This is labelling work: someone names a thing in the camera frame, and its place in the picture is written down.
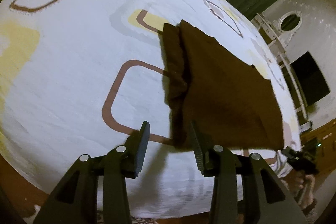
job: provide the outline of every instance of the silver screw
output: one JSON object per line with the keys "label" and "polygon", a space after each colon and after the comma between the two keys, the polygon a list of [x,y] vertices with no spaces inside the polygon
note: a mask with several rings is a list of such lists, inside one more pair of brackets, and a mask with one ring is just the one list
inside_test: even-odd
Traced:
{"label": "silver screw", "polygon": [[215,145],[213,147],[213,150],[215,150],[216,152],[222,152],[223,151],[223,146],[221,146],[221,145]]}
{"label": "silver screw", "polygon": [[87,161],[89,159],[89,155],[88,154],[83,154],[79,157],[80,161]]}
{"label": "silver screw", "polygon": [[258,153],[252,153],[251,158],[254,159],[254,160],[260,160],[261,156]]}
{"label": "silver screw", "polygon": [[117,150],[117,152],[119,152],[119,153],[123,153],[123,152],[126,151],[126,147],[123,146],[123,145],[120,145],[120,146],[117,147],[116,150]]}

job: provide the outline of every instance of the wall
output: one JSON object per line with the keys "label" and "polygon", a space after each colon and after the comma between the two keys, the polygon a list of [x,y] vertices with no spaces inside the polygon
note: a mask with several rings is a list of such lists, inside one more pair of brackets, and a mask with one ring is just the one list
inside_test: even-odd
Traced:
{"label": "wall", "polygon": [[[293,62],[309,51],[331,91],[309,109],[316,129],[336,117],[336,0],[278,0],[263,14],[272,22],[292,10],[300,10],[303,21],[286,47],[288,59]],[[336,171],[321,179],[325,180],[315,189],[319,215],[336,192]]]}

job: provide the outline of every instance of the black screen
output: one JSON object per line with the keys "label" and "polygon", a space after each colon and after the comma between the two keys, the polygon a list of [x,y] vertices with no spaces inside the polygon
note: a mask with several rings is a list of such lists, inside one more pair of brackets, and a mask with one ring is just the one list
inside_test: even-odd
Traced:
{"label": "black screen", "polygon": [[312,105],[330,93],[322,72],[309,52],[306,52],[291,65],[308,105]]}

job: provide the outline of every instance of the brown cloth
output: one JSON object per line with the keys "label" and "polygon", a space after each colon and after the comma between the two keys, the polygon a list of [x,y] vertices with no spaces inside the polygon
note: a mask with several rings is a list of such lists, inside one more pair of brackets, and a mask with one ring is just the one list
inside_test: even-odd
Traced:
{"label": "brown cloth", "polygon": [[175,146],[190,147],[187,132],[194,120],[214,144],[283,149],[282,116],[270,80],[184,20],[178,27],[164,24],[163,47]]}

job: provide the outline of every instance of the cloth fold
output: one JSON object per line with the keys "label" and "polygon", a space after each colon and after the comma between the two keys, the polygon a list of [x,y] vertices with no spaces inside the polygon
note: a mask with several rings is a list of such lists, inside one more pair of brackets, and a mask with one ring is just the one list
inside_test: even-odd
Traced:
{"label": "cloth fold", "polygon": [[194,120],[224,147],[283,149],[282,115],[270,80],[184,20],[177,27],[165,23],[162,35],[175,146],[190,147]]}

